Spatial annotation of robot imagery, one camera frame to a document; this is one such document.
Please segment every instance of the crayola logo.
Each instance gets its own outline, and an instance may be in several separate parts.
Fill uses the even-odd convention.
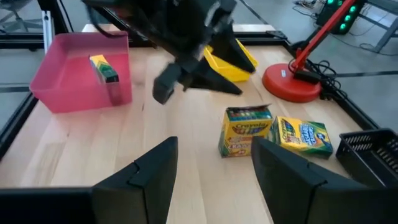
[[[280,125],[282,126],[282,139],[285,140],[286,142],[300,142],[300,139],[295,136],[295,131],[293,126],[286,121],[285,119],[282,119],[280,121]]]
[[[268,124],[237,124],[232,127],[236,134],[256,134],[266,129]]]

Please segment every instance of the red desk lamp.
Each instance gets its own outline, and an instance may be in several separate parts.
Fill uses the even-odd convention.
[[[327,36],[355,0],[345,0],[343,5],[330,17],[328,22],[305,41],[304,50],[298,49],[292,63],[278,63],[268,67],[262,77],[262,84],[273,95],[287,101],[306,103],[318,98],[321,91],[320,75],[304,69],[310,53]]]

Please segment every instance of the crayon box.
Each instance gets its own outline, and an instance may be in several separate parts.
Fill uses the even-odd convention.
[[[118,74],[105,59],[104,55],[90,56],[89,59],[100,83],[114,83],[119,81]]]
[[[272,116],[268,105],[227,108],[218,143],[221,156],[250,155],[253,136],[266,137],[271,125]]]
[[[290,151],[327,159],[332,155],[326,127],[322,123],[277,116],[268,140]]]

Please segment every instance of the wooden table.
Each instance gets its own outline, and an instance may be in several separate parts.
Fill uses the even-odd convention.
[[[85,31],[94,30],[86,26]],[[334,102],[296,104],[271,95],[261,83],[264,70],[292,57],[279,46],[248,49],[259,66],[248,82],[238,84],[241,96],[183,93],[178,86],[165,106],[153,99],[152,83],[173,58],[163,50],[130,49],[133,102],[68,114],[52,114],[38,103],[0,163],[0,187],[93,185],[169,136],[178,136],[178,171],[168,223],[272,223],[251,158],[220,157],[217,144],[225,109],[271,103],[274,116],[325,123],[335,149],[340,133],[360,127]],[[334,156],[312,161],[347,176]]]

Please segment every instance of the floor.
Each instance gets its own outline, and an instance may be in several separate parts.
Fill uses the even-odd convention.
[[[314,30],[314,20],[293,10],[293,0],[245,0],[255,11],[276,29],[283,31],[291,42],[304,40]],[[64,1],[69,13],[74,30],[82,30],[85,24],[89,23],[83,3],[80,0]],[[302,13],[311,14],[316,12],[298,8]],[[0,18],[4,17],[7,11],[0,9]],[[25,8],[19,11],[23,19],[38,19],[41,16],[39,5],[32,1]],[[368,17],[380,20],[380,23],[389,25],[394,19],[393,15],[386,15],[384,11],[372,7],[367,12]],[[238,24],[260,24],[256,18],[238,0],[238,6],[234,11],[234,20]],[[364,19],[358,19],[350,32],[362,34],[367,31],[372,24]],[[398,70],[398,56],[378,55],[365,50],[350,47],[358,46],[360,43],[375,45],[384,30],[377,26],[361,36],[344,35],[328,36],[312,52],[310,59],[314,62],[328,60],[331,66],[339,73],[350,72],[377,72],[385,70]],[[392,39],[382,50],[384,54],[398,54],[398,38]],[[0,86],[10,85],[10,83],[24,84],[29,83],[44,57],[44,51],[38,50],[0,50]],[[358,104],[372,119],[380,126],[390,127],[398,131],[398,76],[383,77],[357,77],[340,78],[343,90],[349,97]],[[26,93],[1,93],[0,94],[0,128],[4,126],[8,118],[18,107],[19,103],[26,96]]]

